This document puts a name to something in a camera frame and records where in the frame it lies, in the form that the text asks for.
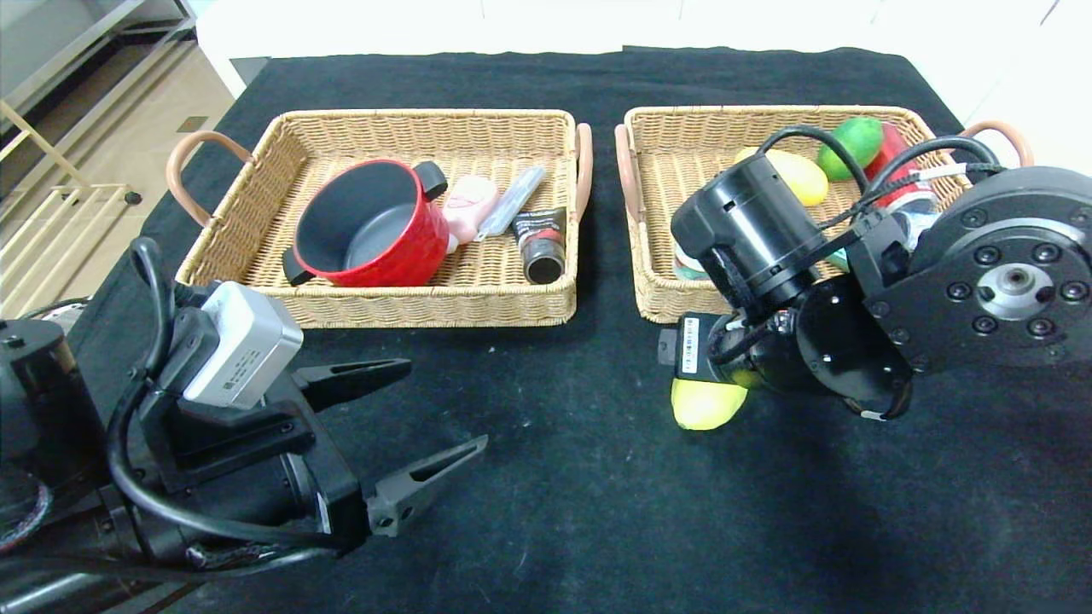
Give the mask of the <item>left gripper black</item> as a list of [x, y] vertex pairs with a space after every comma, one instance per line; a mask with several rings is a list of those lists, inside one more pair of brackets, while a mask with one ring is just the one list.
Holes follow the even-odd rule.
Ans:
[[249, 524], [254, 542], [342, 552], [363, 544], [369, 530], [397, 538], [467, 473], [489, 437], [402, 467], [375, 482], [365, 499], [319, 415], [399, 382], [412, 369], [403, 358], [304, 367], [281, 374], [245, 420], [189, 414], [189, 504], [218, 522]]

